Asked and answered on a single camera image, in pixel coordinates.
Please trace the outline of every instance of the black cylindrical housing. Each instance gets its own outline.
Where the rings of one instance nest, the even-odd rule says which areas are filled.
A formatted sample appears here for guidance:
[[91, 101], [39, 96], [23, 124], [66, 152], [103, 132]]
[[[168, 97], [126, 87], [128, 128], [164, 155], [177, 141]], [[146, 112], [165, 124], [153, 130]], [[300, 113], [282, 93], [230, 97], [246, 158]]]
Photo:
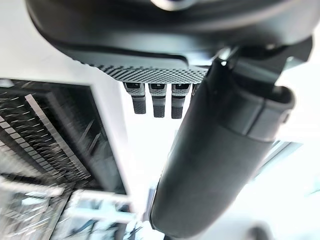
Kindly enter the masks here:
[[215, 61], [174, 140], [150, 211], [152, 227], [175, 238], [209, 227], [259, 167], [293, 106], [289, 89], [240, 83]]

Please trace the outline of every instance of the metal grille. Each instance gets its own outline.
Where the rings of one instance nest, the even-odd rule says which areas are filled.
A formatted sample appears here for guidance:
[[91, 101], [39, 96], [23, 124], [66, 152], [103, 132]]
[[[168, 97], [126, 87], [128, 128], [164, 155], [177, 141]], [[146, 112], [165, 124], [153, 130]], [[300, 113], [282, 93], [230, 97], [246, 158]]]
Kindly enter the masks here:
[[97, 66], [115, 80], [127, 83], [148, 84], [199, 84], [207, 69], [167, 69], [124, 66]]
[[0, 127], [57, 180], [90, 177], [32, 95], [0, 94]]

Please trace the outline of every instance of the rubber cover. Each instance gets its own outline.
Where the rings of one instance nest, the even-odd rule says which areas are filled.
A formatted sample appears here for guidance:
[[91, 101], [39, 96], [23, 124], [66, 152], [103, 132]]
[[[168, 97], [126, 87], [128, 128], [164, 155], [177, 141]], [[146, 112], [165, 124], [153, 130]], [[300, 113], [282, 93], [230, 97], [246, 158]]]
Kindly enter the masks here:
[[260, 166], [294, 107], [285, 88], [240, 87], [214, 62], [172, 145], [150, 211], [154, 229], [190, 238], [209, 227]]

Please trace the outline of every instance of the perforated mesh panel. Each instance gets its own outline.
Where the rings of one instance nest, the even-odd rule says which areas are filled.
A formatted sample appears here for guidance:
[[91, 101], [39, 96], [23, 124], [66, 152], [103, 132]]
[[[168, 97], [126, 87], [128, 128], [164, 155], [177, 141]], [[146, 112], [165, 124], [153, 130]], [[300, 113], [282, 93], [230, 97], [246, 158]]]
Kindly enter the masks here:
[[115, 80], [128, 83], [149, 84], [198, 84], [207, 73], [207, 69], [166, 69], [136, 68], [124, 66], [97, 66]]

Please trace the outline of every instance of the black plastic cover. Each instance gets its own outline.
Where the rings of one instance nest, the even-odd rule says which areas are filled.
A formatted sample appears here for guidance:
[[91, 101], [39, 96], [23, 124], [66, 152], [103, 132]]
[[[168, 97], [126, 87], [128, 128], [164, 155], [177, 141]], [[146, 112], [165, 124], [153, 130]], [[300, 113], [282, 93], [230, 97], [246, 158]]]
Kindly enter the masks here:
[[215, 61], [191, 101], [158, 183], [150, 222], [169, 237], [209, 227], [261, 164], [294, 106], [285, 88], [241, 85]]
[[39, 32], [96, 67], [209, 66], [225, 46], [284, 46], [308, 38], [318, 0], [202, 0], [176, 12], [150, 0], [26, 0]]

